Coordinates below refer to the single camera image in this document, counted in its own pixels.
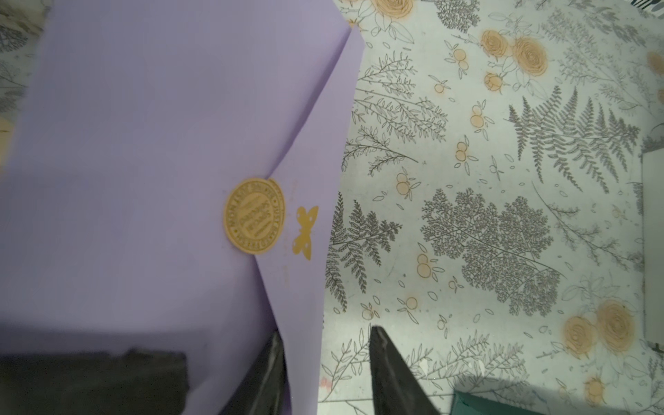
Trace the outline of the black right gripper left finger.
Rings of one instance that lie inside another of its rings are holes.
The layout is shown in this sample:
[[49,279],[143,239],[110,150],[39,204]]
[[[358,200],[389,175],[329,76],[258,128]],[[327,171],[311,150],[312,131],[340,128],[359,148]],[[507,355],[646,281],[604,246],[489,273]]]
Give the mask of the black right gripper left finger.
[[285,348],[279,332],[275,331],[220,415],[280,415],[285,382]]

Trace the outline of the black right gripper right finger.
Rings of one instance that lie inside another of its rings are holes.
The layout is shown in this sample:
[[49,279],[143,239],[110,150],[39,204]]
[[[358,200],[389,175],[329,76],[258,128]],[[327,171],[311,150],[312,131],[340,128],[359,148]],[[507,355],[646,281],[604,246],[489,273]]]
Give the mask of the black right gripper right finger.
[[373,410],[376,415],[439,415],[384,328],[369,340]]

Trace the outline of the white mini drawer cabinet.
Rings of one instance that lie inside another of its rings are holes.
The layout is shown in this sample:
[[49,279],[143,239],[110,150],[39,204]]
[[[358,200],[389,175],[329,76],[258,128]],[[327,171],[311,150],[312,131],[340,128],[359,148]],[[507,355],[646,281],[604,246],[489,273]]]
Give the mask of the white mini drawer cabinet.
[[643,155],[644,335],[663,351],[663,149]]

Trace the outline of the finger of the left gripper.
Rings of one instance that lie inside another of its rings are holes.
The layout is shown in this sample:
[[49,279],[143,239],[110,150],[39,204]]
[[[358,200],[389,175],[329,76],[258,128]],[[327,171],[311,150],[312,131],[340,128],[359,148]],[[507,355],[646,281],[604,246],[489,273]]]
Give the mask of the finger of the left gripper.
[[183,353],[3,354],[3,414],[180,414],[188,394]]

